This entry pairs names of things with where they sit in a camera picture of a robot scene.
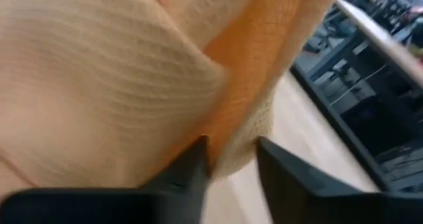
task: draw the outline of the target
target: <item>peach ribbed fabric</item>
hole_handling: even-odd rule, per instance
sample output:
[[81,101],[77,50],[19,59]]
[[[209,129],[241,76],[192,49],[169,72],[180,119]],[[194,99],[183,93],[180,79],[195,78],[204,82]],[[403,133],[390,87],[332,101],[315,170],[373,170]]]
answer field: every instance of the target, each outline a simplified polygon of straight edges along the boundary
[[271,126],[276,78],[332,1],[12,0],[0,193],[137,186],[200,134],[216,176],[237,170]]

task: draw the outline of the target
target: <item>light wooden floor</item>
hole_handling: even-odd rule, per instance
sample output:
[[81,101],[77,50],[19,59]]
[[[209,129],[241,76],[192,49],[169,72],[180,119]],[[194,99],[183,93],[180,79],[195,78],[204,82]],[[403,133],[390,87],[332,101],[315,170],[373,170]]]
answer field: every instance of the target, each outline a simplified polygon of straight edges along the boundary
[[[279,82],[270,139],[297,156],[365,192],[377,187],[327,124],[291,74]],[[204,223],[272,223],[263,198],[256,163],[209,189]]]

